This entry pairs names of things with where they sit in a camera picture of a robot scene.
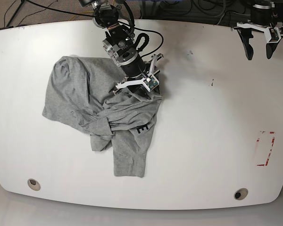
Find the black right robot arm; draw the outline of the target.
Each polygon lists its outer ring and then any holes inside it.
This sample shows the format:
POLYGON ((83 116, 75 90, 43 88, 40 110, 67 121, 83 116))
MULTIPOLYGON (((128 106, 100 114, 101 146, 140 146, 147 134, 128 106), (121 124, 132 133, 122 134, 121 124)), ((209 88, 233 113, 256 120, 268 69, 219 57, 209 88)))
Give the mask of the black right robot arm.
POLYGON ((141 97, 161 100, 156 66, 163 54, 151 52, 150 61, 143 61, 142 52, 150 41, 146 30, 136 36, 133 13, 128 4, 121 0, 112 6, 107 0, 81 0, 81 7, 92 6, 93 22, 97 27, 106 28, 103 48, 118 68, 125 73, 123 80, 112 89, 114 94, 124 89, 141 97))

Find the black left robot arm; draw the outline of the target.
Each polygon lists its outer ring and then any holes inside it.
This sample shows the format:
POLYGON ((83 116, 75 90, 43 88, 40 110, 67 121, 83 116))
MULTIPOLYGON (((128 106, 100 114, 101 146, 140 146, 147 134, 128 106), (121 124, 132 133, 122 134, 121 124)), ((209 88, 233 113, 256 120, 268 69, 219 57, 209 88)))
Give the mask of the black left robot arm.
POLYGON ((254 50, 250 39, 252 32, 262 32, 266 40, 266 57, 270 59, 283 38, 283 0, 244 0, 250 9, 250 19, 238 22, 234 30, 237 31, 242 42, 246 58, 253 58, 254 50))

